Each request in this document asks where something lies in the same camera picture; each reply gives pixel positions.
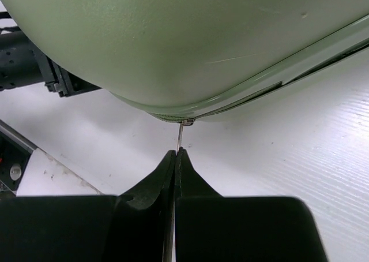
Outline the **silver zipper pull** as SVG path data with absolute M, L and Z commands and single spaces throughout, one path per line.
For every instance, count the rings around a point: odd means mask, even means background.
M 183 131 L 184 128 L 187 126 L 193 125 L 195 122 L 194 119 L 185 119 L 182 122 L 179 123 L 179 131 L 178 131 L 178 138 L 176 143 L 176 154 L 178 154 L 181 146 L 182 146 L 182 138 L 183 138 Z

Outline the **green hard-shell suitcase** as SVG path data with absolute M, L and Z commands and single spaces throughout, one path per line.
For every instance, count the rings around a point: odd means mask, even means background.
M 368 0 L 1 0 L 35 54 L 167 122 L 222 113 L 368 44 Z

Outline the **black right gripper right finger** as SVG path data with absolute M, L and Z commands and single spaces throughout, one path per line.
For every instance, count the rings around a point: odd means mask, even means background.
M 175 163 L 177 261 L 327 261 L 308 206 L 291 196 L 225 197 L 195 170 L 185 149 Z

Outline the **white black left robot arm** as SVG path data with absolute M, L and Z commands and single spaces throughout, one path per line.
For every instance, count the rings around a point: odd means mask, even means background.
M 60 67 L 18 26 L 1 28 L 1 91 L 43 83 L 61 98 L 100 89 Z

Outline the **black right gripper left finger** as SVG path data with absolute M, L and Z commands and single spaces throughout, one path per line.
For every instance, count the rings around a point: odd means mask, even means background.
M 1 260 L 171 261 L 175 159 L 119 196 L 1 201 Z

